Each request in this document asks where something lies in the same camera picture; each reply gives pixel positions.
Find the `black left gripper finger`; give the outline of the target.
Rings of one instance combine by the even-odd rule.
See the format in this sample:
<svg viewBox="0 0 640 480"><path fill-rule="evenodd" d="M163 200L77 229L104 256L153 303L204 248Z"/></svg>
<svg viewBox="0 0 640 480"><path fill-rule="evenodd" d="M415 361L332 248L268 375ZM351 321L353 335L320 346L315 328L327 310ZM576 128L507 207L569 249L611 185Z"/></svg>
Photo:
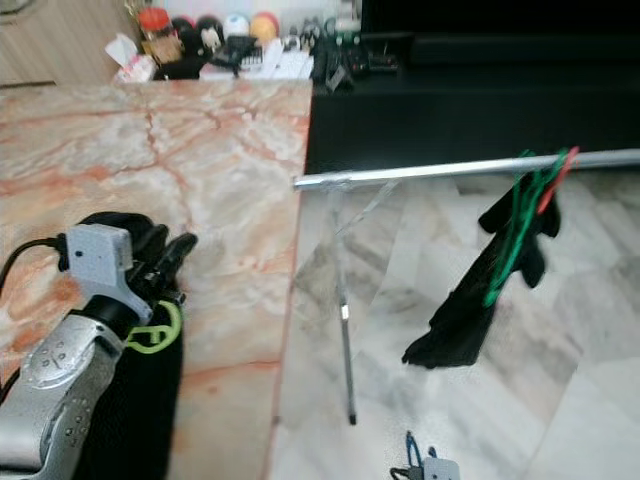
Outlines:
<svg viewBox="0 0 640 480"><path fill-rule="evenodd" d="M157 292L163 300L186 300L177 284L177 273L197 243L196 234L182 233L166 244L161 251L160 259L157 261Z"/></svg>
<svg viewBox="0 0 640 480"><path fill-rule="evenodd" d="M173 273L165 264L169 228L157 224L142 234L141 246L134 250L134 289L160 291L172 283Z"/></svg>

